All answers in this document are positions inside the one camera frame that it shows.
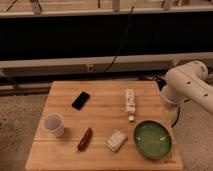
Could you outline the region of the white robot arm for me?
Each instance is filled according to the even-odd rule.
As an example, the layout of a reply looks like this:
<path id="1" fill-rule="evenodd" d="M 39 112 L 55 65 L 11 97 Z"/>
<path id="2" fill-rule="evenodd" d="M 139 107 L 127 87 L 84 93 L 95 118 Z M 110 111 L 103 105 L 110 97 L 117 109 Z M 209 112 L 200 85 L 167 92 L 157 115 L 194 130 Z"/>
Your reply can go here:
<path id="1" fill-rule="evenodd" d="M 170 69 L 165 75 L 166 85 L 160 92 L 162 103 L 166 108 L 174 108 L 187 98 L 213 115 L 213 86 L 205 82 L 207 77 L 207 66 L 201 61 Z"/>

